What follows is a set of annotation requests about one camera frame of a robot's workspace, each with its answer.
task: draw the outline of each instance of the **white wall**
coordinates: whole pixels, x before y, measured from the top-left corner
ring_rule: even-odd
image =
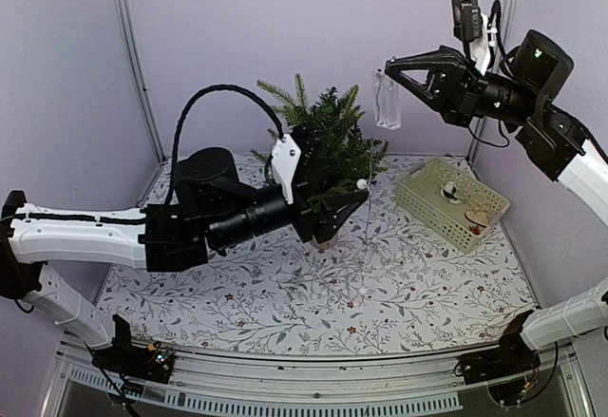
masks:
[[[0,202],[133,206],[155,167],[113,0],[0,0]],[[57,264],[86,296],[105,266]],[[40,413],[61,332],[0,299],[0,415]]]
[[[490,7],[492,0],[481,0]],[[310,97],[335,85],[359,84],[368,115],[364,131],[390,140],[392,150],[465,154],[465,130],[443,124],[401,92],[404,127],[372,127],[371,72],[391,56],[458,47],[450,0],[129,0],[152,108],[170,149],[175,123],[200,88],[233,83],[256,89],[263,79],[293,89],[302,73]],[[207,145],[234,151],[272,143],[272,124],[246,99],[221,93],[193,109],[182,154]]]
[[[606,149],[607,3],[519,0],[508,45],[517,45],[534,28],[570,54],[575,69],[555,104],[586,123]],[[582,202],[551,183],[516,142],[506,150],[484,147],[480,156],[482,179],[512,202],[504,223],[543,305],[578,294],[606,277],[608,231]],[[608,345],[596,332],[576,340],[575,347],[596,412],[608,415]]]

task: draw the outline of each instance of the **clear plastic object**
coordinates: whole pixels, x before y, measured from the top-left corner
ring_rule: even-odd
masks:
[[[376,125],[389,130],[400,128],[399,86],[380,70],[371,73],[371,85]]]

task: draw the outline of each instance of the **metal pole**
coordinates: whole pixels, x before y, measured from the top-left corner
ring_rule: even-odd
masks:
[[[508,42],[509,31],[511,30],[511,23],[513,23],[513,16],[515,15],[515,6],[517,4],[517,0],[503,0],[503,21],[501,22],[501,28],[503,32],[503,42],[506,46]],[[494,67],[492,67],[492,71],[498,71],[498,59],[496,60]],[[482,118],[478,120],[473,126],[473,132],[477,137],[483,138],[485,128],[487,127],[487,118]],[[469,161],[471,166],[475,165],[477,158],[479,157],[479,151],[482,147],[482,144],[477,140],[471,138],[471,143],[468,147],[468,152],[466,153],[466,159]]]
[[[165,154],[162,149],[161,134],[159,134],[159,129],[154,120],[150,99],[143,79],[140,56],[135,45],[135,35],[133,33],[133,22],[131,21],[129,3],[128,0],[114,0],[114,2],[116,3],[116,11],[118,12],[118,20],[123,33],[124,46],[128,63],[131,68],[133,83],[135,84],[135,90],[138,94],[145,131],[157,161],[162,163],[165,160]]]

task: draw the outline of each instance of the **green basket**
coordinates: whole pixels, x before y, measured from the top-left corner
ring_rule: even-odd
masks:
[[[455,205],[440,195],[441,186],[448,181],[456,184],[456,196],[466,203]],[[395,193],[398,206],[464,253],[470,253],[486,240],[492,226],[510,206],[509,200],[439,158],[401,177]],[[475,224],[465,216],[471,209],[483,209],[491,219],[479,235],[471,232],[469,227]]]

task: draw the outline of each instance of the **floral pattern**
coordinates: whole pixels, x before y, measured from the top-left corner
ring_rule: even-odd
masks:
[[[330,251],[285,228],[183,273],[114,266],[99,307],[139,337],[215,350],[353,355],[494,341],[535,301],[501,226],[465,255],[395,206],[395,181],[424,159],[387,157]],[[241,180],[262,184],[255,160],[236,160]],[[164,200],[168,179],[165,166],[148,202]]]

